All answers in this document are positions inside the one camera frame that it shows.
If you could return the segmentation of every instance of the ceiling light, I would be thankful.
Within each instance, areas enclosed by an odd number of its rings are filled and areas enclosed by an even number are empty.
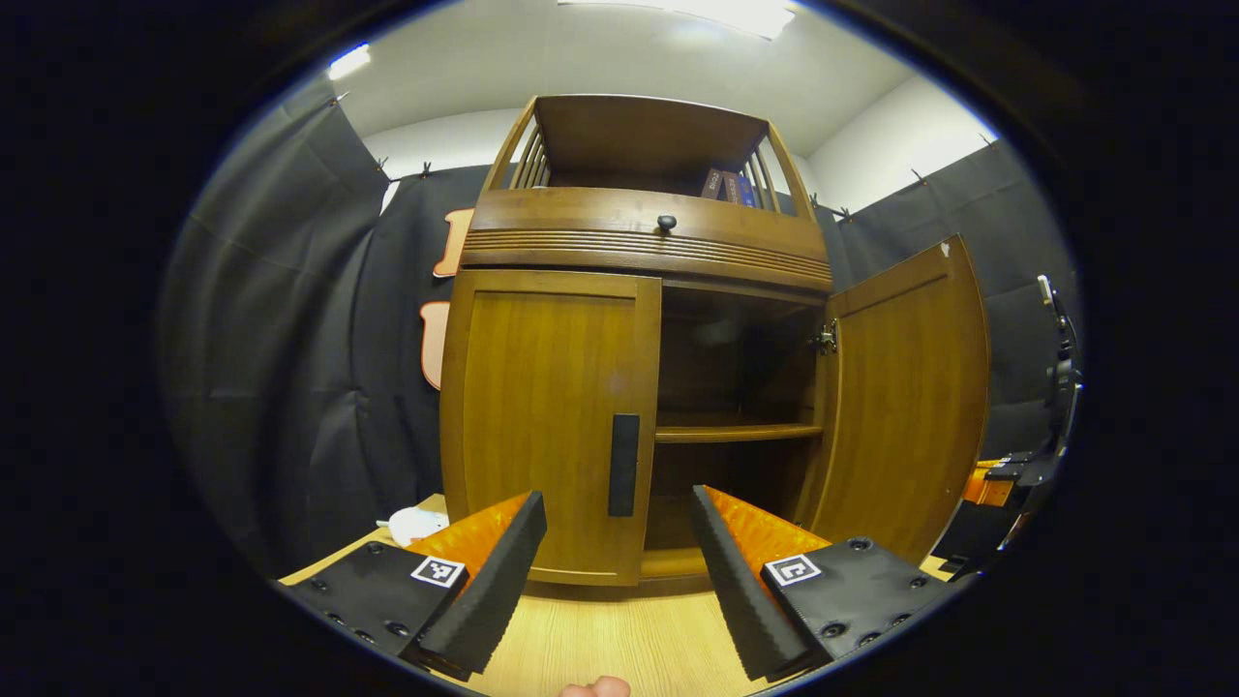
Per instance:
[[[362,43],[357,48],[353,48],[348,53],[344,53],[331,62],[331,68],[327,69],[327,79],[339,79],[369,62],[370,45]]]
[[[778,36],[795,15],[784,0],[559,0],[560,5],[636,5],[670,10],[714,20],[756,33],[764,38]]]

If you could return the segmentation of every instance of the door hinge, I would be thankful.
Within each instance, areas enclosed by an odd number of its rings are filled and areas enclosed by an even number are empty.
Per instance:
[[[839,318],[830,319],[830,326],[821,324],[817,336],[809,338],[810,344],[817,344],[818,352],[823,357],[839,353]]]

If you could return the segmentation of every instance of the white wall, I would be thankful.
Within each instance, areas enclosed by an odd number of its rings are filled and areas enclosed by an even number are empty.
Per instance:
[[[520,109],[471,111],[384,130],[363,137],[362,142],[375,160],[382,161],[387,157],[383,171],[390,178],[419,173],[421,162],[426,161],[431,162],[431,171],[492,165],[499,147],[503,146],[503,139],[508,136],[512,124],[519,115]],[[520,158],[523,149],[524,139],[512,154],[513,162]],[[764,146],[762,156],[772,170],[774,188],[787,193],[787,181],[779,171],[774,152]],[[809,161],[799,155],[792,155],[792,158],[809,194],[819,191]]]
[[[913,76],[847,121],[809,156],[818,202],[856,212],[985,146],[994,130]]]

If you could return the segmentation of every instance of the black curtain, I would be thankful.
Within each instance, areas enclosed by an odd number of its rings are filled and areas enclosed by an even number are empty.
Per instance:
[[[357,381],[368,396],[362,421],[367,461],[384,483],[384,516],[442,491],[439,391],[421,374],[426,302],[451,300],[452,277],[434,277],[451,210],[477,203],[489,166],[399,180],[374,228],[357,285],[352,345]]]
[[[268,576],[372,530],[387,484],[363,457],[349,327],[388,180],[333,97],[320,77],[243,132],[183,223],[160,306],[173,436]]]
[[[1046,370],[1054,364],[1058,333],[1037,274],[1049,276],[1075,326],[1083,329],[1084,322],[1075,265],[1048,201],[1011,147],[983,147],[849,219],[836,223],[821,209],[818,217],[836,292],[963,235],[990,331],[990,417],[981,458],[1048,441]]]

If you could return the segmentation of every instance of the black door handle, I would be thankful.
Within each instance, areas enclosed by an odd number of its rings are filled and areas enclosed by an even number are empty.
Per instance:
[[[608,516],[632,517],[633,500],[637,496],[637,442],[639,439],[639,415],[615,415],[611,418]]]

